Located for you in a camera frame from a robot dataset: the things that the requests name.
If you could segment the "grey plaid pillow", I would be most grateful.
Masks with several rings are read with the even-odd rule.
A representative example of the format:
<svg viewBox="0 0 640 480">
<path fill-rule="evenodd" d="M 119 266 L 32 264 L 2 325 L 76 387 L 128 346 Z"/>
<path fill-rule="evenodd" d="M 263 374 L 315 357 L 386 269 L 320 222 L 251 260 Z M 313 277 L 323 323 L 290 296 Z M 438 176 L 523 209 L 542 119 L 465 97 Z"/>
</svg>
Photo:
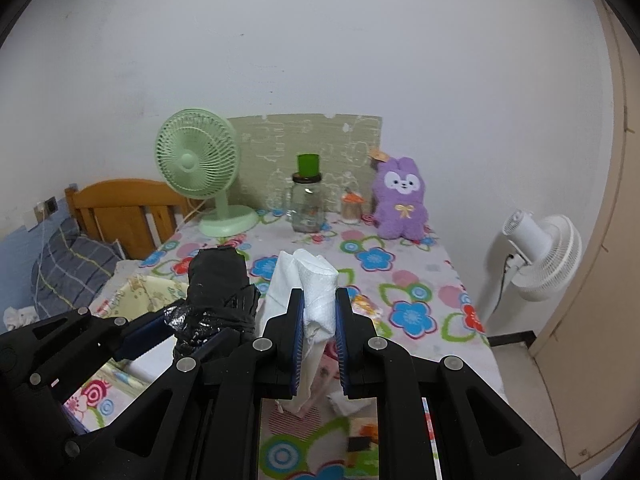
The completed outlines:
<svg viewBox="0 0 640 480">
<path fill-rule="evenodd" d="M 39 317 L 90 307 L 124 259 L 118 240 L 94 240 L 81 232 L 74 218 L 65 219 L 32 267 L 32 303 Z"/>
</svg>

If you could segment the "white standing fan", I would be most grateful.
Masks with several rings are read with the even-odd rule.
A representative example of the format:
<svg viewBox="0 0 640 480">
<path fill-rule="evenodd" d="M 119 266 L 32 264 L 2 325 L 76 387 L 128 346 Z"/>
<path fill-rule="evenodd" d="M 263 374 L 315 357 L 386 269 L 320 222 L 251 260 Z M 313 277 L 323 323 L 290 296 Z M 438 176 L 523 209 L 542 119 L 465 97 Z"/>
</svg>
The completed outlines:
<svg viewBox="0 0 640 480">
<path fill-rule="evenodd" d="M 542 219 L 515 209 L 503 223 L 501 235 L 511 246 L 502 266 L 498 297 L 482 311 L 486 324 L 508 288 L 526 302 L 543 302 L 562 292 L 582 261 L 582 236 L 565 214 Z"/>
</svg>

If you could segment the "green cup on jar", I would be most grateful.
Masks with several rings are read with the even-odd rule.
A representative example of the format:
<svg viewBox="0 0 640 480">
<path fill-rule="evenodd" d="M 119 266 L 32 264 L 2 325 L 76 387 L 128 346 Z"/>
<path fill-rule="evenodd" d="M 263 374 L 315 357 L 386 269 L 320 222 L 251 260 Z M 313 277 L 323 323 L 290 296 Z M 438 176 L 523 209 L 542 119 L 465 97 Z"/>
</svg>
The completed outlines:
<svg viewBox="0 0 640 480">
<path fill-rule="evenodd" d="M 320 156 L 312 153 L 299 154 L 297 173 L 304 178 L 317 177 L 320 174 Z"/>
</svg>

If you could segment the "cotton swab jar orange lid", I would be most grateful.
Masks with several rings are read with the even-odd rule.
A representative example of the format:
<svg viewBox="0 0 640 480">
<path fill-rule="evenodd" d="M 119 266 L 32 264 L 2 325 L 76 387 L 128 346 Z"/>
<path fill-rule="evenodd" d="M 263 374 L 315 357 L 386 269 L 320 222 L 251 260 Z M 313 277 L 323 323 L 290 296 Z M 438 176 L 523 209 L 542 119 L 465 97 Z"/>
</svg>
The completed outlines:
<svg viewBox="0 0 640 480">
<path fill-rule="evenodd" d="M 362 217 L 363 197 L 349 188 L 341 196 L 341 217 L 347 224 L 357 224 Z"/>
</svg>

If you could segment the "purple plush bunny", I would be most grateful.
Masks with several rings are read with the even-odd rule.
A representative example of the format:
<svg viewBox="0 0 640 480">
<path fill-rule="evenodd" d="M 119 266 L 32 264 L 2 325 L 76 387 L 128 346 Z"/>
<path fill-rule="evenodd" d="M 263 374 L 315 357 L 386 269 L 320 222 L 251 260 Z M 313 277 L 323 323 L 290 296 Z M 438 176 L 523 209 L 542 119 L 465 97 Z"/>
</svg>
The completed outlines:
<svg viewBox="0 0 640 480">
<path fill-rule="evenodd" d="M 422 240 L 428 220 L 424 205 L 425 183 L 412 158 L 390 158 L 380 162 L 372 192 L 373 217 L 379 237 Z"/>
</svg>

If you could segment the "green desk fan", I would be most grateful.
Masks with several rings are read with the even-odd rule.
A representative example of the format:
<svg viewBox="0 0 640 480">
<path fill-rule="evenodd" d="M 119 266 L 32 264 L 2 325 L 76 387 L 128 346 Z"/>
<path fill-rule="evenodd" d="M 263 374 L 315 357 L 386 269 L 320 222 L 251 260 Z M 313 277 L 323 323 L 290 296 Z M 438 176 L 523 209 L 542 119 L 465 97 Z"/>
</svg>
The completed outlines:
<svg viewBox="0 0 640 480">
<path fill-rule="evenodd" d="M 258 214 L 253 208 L 228 201 L 240 170 L 241 148 L 226 118 L 201 108 L 179 110 L 160 127 L 154 155 L 160 174 L 175 192 L 215 203 L 198 222 L 204 235 L 232 237 L 256 226 Z"/>
</svg>

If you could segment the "wall power outlet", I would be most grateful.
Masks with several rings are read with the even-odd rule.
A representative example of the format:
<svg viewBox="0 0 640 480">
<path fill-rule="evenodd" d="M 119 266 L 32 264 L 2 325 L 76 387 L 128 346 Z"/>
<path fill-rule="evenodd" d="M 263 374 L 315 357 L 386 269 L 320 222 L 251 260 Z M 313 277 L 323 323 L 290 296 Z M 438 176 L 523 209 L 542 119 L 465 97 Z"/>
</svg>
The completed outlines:
<svg viewBox="0 0 640 480">
<path fill-rule="evenodd" d="M 54 196 L 36 203 L 36 206 L 34 207 L 34 215 L 38 223 L 47 220 L 47 218 L 50 218 L 52 214 L 55 214 L 57 211 L 58 200 Z"/>
</svg>

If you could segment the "black plastic bag bundle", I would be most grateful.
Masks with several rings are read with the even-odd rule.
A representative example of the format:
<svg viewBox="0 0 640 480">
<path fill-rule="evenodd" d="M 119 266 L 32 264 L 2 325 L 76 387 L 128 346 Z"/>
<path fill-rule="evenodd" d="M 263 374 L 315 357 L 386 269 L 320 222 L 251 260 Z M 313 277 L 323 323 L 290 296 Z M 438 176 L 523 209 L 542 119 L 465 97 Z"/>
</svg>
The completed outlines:
<svg viewBox="0 0 640 480">
<path fill-rule="evenodd" d="M 231 246 L 206 248 L 189 263 L 186 298 L 170 304 L 164 321 L 174 331 L 175 360 L 192 356 L 226 328 L 245 342 L 255 337 L 259 289 L 245 259 Z"/>
</svg>

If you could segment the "white tissue cloth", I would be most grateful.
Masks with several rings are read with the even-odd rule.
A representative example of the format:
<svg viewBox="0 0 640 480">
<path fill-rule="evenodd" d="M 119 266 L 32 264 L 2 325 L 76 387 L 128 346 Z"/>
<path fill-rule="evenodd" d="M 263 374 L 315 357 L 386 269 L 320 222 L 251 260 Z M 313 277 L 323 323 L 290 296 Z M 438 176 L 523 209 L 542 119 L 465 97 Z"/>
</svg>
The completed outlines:
<svg viewBox="0 0 640 480">
<path fill-rule="evenodd" d="M 303 354 L 300 383 L 296 396 L 281 405 L 298 418 L 304 418 L 314 405 L 312 386 L 320 370 L 326 344 L 335 334 L 335 291 L 338 272 L 323 256 L 306 249 L 280 251 L 266 291 L 256 314 L 256 334 L 262 336 L 270 318 L 285 314 L 293 289 L 303 292 Z"/>
</svg>

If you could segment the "yellow cartoon storage box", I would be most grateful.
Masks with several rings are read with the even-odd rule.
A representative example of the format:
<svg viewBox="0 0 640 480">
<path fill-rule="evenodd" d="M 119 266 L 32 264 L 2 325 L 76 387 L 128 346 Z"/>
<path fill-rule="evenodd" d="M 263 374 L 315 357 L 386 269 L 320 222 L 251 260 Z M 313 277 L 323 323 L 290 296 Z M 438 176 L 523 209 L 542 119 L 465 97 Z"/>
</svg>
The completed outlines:
<svg viewBox="0 0 640 480">
<path fill-rule="evenodd" d="M 92 300 L 89 310 L 99 318 L 132 321 L 186 298 L 188 284 L 154 275 L 131 274 L 110 278 Z"/>
</svg>

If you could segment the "crumpled white cloth on bed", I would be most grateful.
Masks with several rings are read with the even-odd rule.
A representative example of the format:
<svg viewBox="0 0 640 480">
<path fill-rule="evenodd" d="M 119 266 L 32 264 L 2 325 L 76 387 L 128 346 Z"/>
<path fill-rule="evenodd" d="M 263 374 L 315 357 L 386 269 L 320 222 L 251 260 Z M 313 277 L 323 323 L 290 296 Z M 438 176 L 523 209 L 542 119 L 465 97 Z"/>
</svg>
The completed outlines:
<svg viewBox="0 0 640 480">
<path fill-rule="evenodd" d="M 12 307 L 6 308 L 3 313 L 2 321 L 6 330 L 16 330 L 17 328 L 35 323 L 39 321 L 39 315 L 34 306 L 28 306 L 21 309 Z"/>
</svg>

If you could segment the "yellow cartoon tissue pack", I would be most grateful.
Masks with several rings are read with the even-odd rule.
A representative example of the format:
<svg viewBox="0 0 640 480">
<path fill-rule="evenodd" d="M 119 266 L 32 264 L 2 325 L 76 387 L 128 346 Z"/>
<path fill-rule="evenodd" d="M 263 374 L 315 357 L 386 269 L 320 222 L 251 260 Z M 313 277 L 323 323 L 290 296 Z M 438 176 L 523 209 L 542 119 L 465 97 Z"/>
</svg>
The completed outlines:
<svg viewBox="0 0 640 480">
<path fill-rule="evenodd" d="M 367 296 L 357 294 L 350 300 L 352 310 L 359 315 L 366 316 L 376 324 L 382 320 L 383 311 L 374 304 Z"/>
</svg>

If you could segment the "glass mason jar mug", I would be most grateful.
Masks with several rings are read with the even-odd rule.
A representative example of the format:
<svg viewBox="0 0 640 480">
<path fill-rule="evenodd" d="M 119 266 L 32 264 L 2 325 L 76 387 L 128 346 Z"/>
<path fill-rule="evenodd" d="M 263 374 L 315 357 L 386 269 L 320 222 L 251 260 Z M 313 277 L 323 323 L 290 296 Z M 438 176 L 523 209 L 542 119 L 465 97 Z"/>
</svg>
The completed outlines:
<svg viewBox="0 0 640 480">
<path fill-rule="evenodd" d="M 321 176 L 292 175 L 288 191 L 288 213 L 293 230 L 299 233 L 318 233 L 324 223 L 324 200 Z"/>
</svg>

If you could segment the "floral tablecloth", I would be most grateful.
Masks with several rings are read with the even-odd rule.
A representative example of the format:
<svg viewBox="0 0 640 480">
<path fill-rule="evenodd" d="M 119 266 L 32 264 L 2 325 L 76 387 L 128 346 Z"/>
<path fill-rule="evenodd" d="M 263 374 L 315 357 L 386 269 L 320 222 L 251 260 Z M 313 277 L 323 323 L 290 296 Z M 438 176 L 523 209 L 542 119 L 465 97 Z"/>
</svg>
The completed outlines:
<svg viewBox="0 0 640 480">
<path fill-rule="evenodd" d="M 218 245 L 244 258 L 262 295 L 259 323 L 282 312 L 274 296 L 310 286 L 305 273 L 288 262 L 293 256 L 311 255 L 333 266 L 352 308 L 348 322 L 337 321 L 336 336 L 324 344 L 314 381 L 300 398 L 268 401 L 262 408 L 260 478 L 357 479 L 378 473 L 375 404 L 343 393 L 339 357 L 349 324 L 424 360 L 456 356 L 491 387 L 503 386 L 471 299 L 431 231 L 420 240 L 382 240 L 370 221 L 350 226 L 331 219 L 319 232 L 302 234 L 278 210 L 262 212 L 253 229 L 235 236 L 208 237 L 189 223 L 147 257 L 119 263 L 91 311 L 101 318 L 137 318 L 167 306 L 186 294 L 198 252 Z"/>
</svg>

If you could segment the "green patterned wall board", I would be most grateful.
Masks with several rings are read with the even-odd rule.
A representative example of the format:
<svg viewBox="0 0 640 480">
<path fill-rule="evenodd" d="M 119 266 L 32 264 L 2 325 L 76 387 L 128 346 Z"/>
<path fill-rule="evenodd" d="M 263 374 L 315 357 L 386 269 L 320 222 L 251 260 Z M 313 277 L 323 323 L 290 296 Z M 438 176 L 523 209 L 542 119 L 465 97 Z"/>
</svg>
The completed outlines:
<svg viewBox="0 0 640 480">
<path fill-rule="evenodd" d="M 326 210 L 341 209 L 345 190 L 371 201 L 375 169 L 370 151 L 380 146 L 378 116 L 277 114 L 233 117 L 239 135 L 240 170 L 228 192 L 229 202 L 255 209 L 284 206 L 297 171 L 297 156 L 320 157 L 322 196 Z"/>
</svg>

